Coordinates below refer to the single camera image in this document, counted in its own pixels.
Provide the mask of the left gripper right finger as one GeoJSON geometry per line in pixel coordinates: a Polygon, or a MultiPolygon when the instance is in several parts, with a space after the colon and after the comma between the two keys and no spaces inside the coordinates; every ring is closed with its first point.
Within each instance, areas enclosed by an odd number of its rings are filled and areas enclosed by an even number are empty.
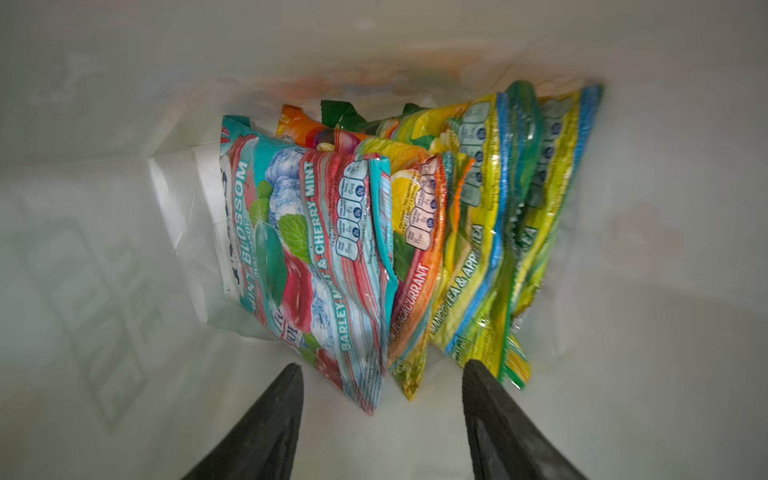
{"type": "Polygon", "coordinates": [[[478,360],[463,369],[462,405],[476,479],[585,479],[478,360]]]}

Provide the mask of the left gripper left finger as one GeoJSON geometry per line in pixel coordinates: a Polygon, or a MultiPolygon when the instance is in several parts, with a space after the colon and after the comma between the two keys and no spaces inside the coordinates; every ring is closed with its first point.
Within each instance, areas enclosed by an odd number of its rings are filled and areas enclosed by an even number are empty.
{"type": "Polygon", "coordinates": [[[288,364],[186,479],[288,479],[304,404],[301,367],[288,364]]]}

